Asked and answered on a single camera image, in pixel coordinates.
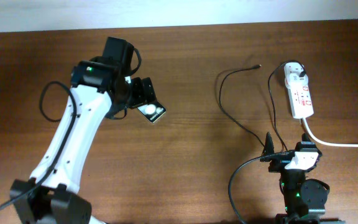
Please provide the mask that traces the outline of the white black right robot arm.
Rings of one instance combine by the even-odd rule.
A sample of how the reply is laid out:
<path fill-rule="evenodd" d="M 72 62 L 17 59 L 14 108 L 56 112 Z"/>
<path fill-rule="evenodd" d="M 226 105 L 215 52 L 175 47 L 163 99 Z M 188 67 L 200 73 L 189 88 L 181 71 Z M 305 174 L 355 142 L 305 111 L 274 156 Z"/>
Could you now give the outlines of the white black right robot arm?
<path fill-rule="evenodd" d="M 317 148 L 306 134 L 293 150 L 275 152 L 270 133 L 265 136 L 262 154 L 241 164 L 231 175 L 227 194 L 234 213 L 241 223 L 245 219 L 237 210 L 232 197 L 232 185 L 237 173 L 252 162 L 268 162 L 270 173 L 279 173 L 279 189 L 285 203 L 285 214 L 275 216 L 275 223 L 345 223 L 340 219 L 322 219 L 326 213 L 325 204 L 328 201 L 330 186 L 318 179 L 308 179 L 307 173 L 316 168 L 322 157 Z"/>

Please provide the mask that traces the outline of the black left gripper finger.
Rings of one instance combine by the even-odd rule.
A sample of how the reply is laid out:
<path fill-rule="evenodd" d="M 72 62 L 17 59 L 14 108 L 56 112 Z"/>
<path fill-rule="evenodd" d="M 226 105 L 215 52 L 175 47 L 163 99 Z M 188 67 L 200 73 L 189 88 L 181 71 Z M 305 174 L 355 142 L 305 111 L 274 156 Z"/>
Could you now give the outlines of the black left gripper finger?
<path fill-rule="evenodd" d="M 144 84 L 141 78 L 131 80 L 131 108 L 137 108 L 145 104 Z"/>
<path fill-rule="evenodd" d="M 157 97 L 151 79 L 147 77 L 144 78 L 142 81 L 144 85 L 145 102 L 147 104 L 155 102 L 157 100 Z"/>

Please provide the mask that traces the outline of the black smartphone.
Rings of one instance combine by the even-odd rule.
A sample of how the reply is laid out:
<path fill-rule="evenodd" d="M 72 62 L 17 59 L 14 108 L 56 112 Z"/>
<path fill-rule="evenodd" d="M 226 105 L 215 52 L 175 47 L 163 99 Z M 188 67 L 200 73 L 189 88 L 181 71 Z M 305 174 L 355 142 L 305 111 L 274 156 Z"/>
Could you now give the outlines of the black smartphone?
<path fill-rule="evenodd" d="M 158 101 L 140 106 L 138 110 L 150 123 L 156 123 L 167 112 L 166 108 Z"/>

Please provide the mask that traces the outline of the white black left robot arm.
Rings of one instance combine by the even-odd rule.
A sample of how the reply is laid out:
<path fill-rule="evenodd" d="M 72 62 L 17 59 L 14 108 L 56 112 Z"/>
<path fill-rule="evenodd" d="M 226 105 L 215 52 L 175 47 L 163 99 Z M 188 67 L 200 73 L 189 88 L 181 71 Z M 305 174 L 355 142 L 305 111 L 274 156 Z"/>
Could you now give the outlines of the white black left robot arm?
<path fill-rule="evenodd" d="M 166 109 L 150 78 L 135 78 L 128 41 L 109 37 L 102 55 L 83 60 L 65 86 L 68 101 L 56 133 L 29 180 L 15 180 L 10 197 L 22 223 L 99 223 L 91 204 L 78 196 L 83 167 L 103 119 L 139 110 L 151 123 Z"/>

